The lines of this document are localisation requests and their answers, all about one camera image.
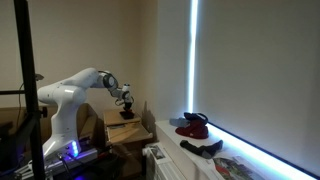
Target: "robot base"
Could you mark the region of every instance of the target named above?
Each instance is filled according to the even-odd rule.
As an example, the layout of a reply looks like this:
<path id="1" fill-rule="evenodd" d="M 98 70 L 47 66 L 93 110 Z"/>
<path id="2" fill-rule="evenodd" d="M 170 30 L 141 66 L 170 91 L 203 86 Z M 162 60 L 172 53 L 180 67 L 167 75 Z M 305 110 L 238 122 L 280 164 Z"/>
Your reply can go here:
<path id="1" fill-rule="evenodd" d="M 96 149 L 90 149 L 84 152 L 81 152 L 77 157 L 76 160 L 70 158 L 69 160 L 66 160 L 66 163 L 68 165 L 69 169 L 75 168 L 77 166 L 82 165 L 82 163 L 87 163 L 89 161 L 92 161 L 94 159 L 97 159 L 98 152 Z M 62 161 L 56 162 L 54 164 L 49 165 L 45 169 L 45 173 L 47 178 L 46 179 L 52 179 L 53 176 L 58 175 L 62 172 L 66 171 Z M 26 165 L 17 171 L 15 171 L 16 179 L 21 180 L 27 180 L 27 179 L 33 179 L 33 172 L 30 170 L 29 165 Z"/>

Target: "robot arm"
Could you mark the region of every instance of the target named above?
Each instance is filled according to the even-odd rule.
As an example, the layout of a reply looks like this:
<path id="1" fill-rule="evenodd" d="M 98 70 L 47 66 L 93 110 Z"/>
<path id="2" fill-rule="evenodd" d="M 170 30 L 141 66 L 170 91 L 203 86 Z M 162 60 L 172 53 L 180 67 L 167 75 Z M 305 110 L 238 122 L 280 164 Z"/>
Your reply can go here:
<path id="1" fill-rule="evenodd" d="M 38 90 L 39 101 L 46 104 L 57 104 L 58 110 L 52 116 L 52 135 L 43 145 L 44 160 L 52 164 L 59 159 L 57 154 L 69 154 L 74 157 L 81 152 L 77 136 L 76 114 L 79 106 L 85 102 L 88 88 L 107 88 L 116 102 L 125 104 L 125 111 L 131 111 L 133 98 L 129 85 L 118 87 L 115 77 L 108 71 L 97 71 L 87 68 L 74 76 L 42 87 Z"/>

